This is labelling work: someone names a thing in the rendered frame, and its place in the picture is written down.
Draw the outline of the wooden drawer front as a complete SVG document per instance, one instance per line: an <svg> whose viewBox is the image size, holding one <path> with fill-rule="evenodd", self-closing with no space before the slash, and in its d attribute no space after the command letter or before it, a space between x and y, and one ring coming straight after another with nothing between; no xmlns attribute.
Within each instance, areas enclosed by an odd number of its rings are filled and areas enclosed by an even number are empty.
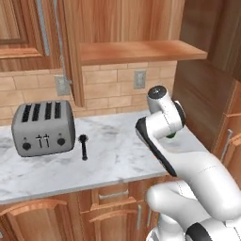
<svg viewBox="0 0 241 241"><path fill-rule="evenodd" d="M121 203L131 203L137 198L132 187L128 184L117 184L99 187L91 190L91 208L95 210L108 205L120 205Z"/></svg>

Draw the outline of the grey four-slot toaster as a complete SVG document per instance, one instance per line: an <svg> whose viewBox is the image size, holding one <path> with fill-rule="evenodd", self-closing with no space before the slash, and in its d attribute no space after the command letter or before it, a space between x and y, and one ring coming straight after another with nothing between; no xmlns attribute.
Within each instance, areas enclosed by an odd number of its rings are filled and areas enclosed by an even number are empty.
<svg viewBox="0 0 241 241"><path fill-rule="evenodd" d="M73 149L75 126L68 101L44 101L18 106L11 124L21 157L64 153Z"/></svg>

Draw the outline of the wooden base cabinet door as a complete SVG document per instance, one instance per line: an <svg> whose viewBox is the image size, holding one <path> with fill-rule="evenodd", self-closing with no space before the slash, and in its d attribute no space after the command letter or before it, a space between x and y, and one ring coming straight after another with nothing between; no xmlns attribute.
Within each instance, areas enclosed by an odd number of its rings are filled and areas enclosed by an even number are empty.
<svg viewBox="0 0 241 241"><path fill-rule="evenodd" d="M89 211L81 218L84 241L141 241L136 203Z"/></svg>
<svg viewBox="0 0 241 241"><path fill-rule="evenodd" d="M3 241L74 241L68 204L38 200L12 205L0 212Z"/></svg>

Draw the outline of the wooden side cabinet door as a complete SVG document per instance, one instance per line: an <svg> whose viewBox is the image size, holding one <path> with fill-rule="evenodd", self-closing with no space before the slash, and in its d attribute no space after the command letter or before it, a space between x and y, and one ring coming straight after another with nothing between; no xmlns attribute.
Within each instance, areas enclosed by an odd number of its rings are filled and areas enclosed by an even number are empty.
<svg viewBox="0 0 241 241"><path fill-rule="evenodd" d="M233 135L221 163L241 187L241 113L224 115L224 122L221 125L217 144L213 150L213 153L219 160L226 142L228 129L233 130Z"/></svg>

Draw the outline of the closed wooden wall cabinet door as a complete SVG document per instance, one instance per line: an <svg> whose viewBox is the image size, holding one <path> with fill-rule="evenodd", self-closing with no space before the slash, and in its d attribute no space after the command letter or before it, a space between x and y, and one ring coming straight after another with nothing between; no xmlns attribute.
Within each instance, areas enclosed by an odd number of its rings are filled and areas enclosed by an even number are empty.
<svg viewBox="0 0 241 241"><path fill-rule="evenodd" d="M46 56L35 0L0 0L0 72L58 69L60 52L53 0L41 0L49 42Z"/></svg>

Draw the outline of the tall wooden cabinet panel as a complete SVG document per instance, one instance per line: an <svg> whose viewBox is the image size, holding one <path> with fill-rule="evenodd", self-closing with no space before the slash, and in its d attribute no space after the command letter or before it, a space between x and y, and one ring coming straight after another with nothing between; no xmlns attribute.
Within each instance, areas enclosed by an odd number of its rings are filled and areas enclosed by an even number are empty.
<svg viewBox="0 0 241 241"><path fill-rule="evenodd" d="M185 0L181 40L207 53L177 64L173 97L186 125L215 155L241 132L241 0Z"/></svg>

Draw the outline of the open wooden wall cabinet door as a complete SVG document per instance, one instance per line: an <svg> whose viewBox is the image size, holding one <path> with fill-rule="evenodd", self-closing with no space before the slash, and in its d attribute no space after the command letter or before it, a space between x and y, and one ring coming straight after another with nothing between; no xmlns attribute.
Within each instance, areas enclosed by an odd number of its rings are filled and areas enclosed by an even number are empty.
<svg viewBox="0 0 241 241"><path fill-rule="evenodd" d="M74 102L77 106L85 105L82 63L77 27L77 0L57 0L57 14L63 41L64 61Z"/></svg>

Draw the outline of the grey wall outlet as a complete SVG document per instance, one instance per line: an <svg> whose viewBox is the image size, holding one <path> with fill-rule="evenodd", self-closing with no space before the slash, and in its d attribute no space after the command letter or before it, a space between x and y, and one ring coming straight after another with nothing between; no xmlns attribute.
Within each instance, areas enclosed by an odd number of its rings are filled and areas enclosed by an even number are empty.
<svg viewBox="0 0 241 241"><path fill-rule="evenodd" d="M70 95L70 83L64 75L55 75L56 93L58 96Z"/></svg>
<svg viewBox="0 0 241 241"><path fill-rule="evenodd" d="M134 88L145 88L146 83L146 72L145 71L135 71L134 76Z"/></svg>

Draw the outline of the open wooden wall cabinet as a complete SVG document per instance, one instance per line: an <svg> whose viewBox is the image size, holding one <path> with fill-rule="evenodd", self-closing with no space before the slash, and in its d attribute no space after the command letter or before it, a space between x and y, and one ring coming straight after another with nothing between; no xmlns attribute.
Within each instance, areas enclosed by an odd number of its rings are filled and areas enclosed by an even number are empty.
<svg viewBox="0 0 241 241"><path fill-rule="evenodd" d="M185 0L77 0L84 66L204 59L180 39Z"/></svg>

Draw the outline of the black kitchen utensil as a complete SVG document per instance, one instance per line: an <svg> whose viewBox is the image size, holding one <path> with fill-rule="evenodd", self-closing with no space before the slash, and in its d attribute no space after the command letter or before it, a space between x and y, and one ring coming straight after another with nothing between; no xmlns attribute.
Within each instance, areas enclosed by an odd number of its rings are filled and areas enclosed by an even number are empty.
<svg viewBox="0 0 241 241"><path fill-rule="evenodd" d="M78 141L81 143L82 145L82 159L84 161L86 161L88 159L88 156L87 156L87 148L86 148L86 143L88 141L88 136L87 135L80 135L79 138L78 138Z"/></svg>

